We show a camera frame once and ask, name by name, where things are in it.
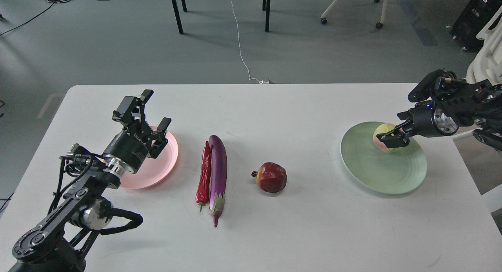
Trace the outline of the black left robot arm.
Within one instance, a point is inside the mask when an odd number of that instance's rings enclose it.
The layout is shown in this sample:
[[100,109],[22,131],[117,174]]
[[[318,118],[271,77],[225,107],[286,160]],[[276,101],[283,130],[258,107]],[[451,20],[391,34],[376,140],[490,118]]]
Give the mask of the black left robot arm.
[[137,228],[143,217],[118,209],[102,196],[105,189],[118,189],[125,174],[138,172],[147,158],[157,158],[168,144],[170,118],[156,130],[147,123],[145,105],[153,95],[126,96],[112,119],[122,130],[102,154],[74,144],[60,157],[60,173],[48,214],[13,245],[16,263],[11,272],[82,272],[86,255],[100,235],[118,234]]

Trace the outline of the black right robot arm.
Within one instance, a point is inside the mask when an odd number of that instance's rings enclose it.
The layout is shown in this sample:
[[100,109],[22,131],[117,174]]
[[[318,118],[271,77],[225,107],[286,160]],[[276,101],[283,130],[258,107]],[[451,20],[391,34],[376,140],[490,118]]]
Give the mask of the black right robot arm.
[[476,125],[472,131],[475,139],[501,151],[501,86],[493,86],[489,80],[469,84],[453,72],[439,69],[426,75],[407,99],[415,105],[397,114],[402,123],[375,134],[376,141],[388,149],[406,147],[416,135],[452,136],[460,127]]

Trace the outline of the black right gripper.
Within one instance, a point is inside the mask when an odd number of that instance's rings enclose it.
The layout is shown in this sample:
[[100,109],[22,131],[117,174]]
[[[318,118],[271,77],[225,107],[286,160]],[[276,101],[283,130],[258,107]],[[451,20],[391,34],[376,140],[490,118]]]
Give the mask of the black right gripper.
[[409,137],[420,135],[423,137],[439,137],[442,135],[434,122],[435,108],[432,103],[416,104],[413,108],[397,113],[403,120],[398,125],[391,123],[382,124],[382,133],[376,138],[387,148],[402,148],[409,145]]

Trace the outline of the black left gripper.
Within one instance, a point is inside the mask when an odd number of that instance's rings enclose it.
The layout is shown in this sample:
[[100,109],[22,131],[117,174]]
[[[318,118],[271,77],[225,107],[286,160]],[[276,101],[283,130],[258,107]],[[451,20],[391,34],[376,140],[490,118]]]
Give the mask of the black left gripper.
[[168,117],[161,120],[149,137],[141,133],[148,126],[145,104],[153,93],[146,89],[141,95],[125,96],[112,114],[112,120],[122,124],[124,131],[113,138],[102,156],[108,162],[113,158],[122,161],[130,173],[137,173],[147,157],[157,158],[169,142],[166,133],[172,119]]

